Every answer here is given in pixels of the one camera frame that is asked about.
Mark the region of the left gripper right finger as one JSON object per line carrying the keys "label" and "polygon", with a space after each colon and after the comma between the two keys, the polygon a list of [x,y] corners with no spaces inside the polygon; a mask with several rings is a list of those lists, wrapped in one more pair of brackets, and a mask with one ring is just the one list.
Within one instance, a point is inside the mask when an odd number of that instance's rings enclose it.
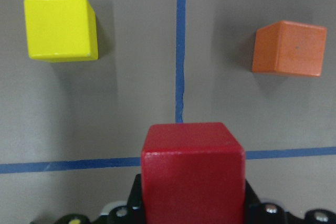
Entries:
{"label": "left gripper right finger", "polygon": [[273,202],[261,202],[249,182],[246,182],[244,223],[335,223],[335,212],[326,209],[312,209],[299,218]]}

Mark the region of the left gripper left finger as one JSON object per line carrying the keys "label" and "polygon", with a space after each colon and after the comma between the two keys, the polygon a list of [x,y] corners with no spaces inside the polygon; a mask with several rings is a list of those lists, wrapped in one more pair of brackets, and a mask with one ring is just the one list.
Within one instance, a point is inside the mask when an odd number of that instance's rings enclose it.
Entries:
{"label": "left gripper left finger", "polygon": [[126,203],[112,202],[92,223],[143,223],[141,174],[135,176]]}

